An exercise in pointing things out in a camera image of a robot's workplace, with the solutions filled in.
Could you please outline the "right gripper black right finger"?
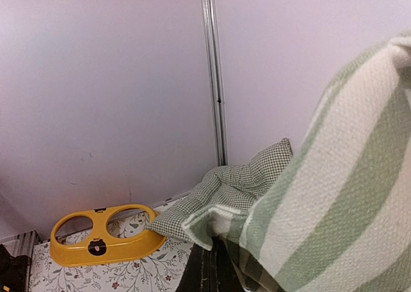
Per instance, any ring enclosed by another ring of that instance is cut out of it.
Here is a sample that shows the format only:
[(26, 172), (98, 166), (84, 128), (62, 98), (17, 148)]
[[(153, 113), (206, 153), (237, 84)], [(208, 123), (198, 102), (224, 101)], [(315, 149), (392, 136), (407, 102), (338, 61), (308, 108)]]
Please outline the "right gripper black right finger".
[(217, 237), (213, 238), (210, 253), (210, 291), (244, 292), (226, 246)]

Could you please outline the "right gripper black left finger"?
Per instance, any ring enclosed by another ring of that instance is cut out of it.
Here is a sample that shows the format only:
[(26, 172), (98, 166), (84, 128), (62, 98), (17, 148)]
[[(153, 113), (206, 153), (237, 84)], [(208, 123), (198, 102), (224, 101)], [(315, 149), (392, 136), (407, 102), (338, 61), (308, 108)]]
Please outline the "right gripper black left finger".
[(211, 252), (194, 244), (176, 292), (210, 291)]

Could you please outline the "green striped pet tent fabric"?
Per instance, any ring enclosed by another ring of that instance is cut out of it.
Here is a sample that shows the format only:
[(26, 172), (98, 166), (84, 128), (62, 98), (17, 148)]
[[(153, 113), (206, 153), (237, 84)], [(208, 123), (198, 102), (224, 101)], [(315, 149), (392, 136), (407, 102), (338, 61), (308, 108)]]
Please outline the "green striped pet tent fabric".
[(410, 32), (326, 88), (304, 142), (249, 210), (210, 205), (183, 229), (221, 236), (285, 291), (410, 290)]

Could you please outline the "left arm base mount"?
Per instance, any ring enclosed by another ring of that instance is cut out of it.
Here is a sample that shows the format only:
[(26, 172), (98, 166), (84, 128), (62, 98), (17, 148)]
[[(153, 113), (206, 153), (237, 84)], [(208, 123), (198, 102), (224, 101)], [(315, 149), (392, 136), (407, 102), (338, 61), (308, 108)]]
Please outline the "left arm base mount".
[(27, 255), (13, 257), (1, 245), (1, 292), (28, 291), (31, 259)]

